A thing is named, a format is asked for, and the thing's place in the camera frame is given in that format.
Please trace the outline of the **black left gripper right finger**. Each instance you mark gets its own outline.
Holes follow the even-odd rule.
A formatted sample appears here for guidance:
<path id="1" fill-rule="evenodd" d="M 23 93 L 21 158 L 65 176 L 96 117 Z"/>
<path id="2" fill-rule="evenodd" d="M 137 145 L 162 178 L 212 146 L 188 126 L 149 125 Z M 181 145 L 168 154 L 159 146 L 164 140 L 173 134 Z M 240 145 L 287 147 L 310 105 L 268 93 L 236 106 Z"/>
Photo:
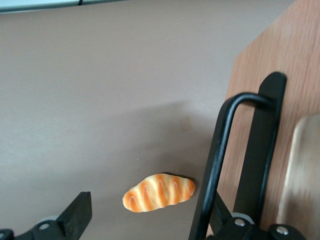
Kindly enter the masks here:
<path id="1" fill-rule="evenodd" d="M 212 235 L 208 240 L 303 240 L 304 236 L 294 227 L 272 224 L 268 230 L 259 228 L 265 203 L 265 191 L 239 191 L 235 206 L 253 214 L 253 218 L 243 213 L 232 215 L 217 191 L 207 192 L 207 223 Z"/>

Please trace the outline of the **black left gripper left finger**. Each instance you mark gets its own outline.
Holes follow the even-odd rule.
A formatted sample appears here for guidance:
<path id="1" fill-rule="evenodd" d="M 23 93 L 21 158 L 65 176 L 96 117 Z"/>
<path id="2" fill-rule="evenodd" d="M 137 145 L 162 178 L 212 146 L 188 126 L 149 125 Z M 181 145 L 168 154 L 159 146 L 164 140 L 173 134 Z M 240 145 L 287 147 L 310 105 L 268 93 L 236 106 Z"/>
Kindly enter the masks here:
<path id="1" fill-rule="evenodd" d="M 0 230 L 2 240 L 78 240 L 92 219 L 89 191 L 80 192 L 56 220 L 44 220 L 21 235 L 11 229 Z"/>

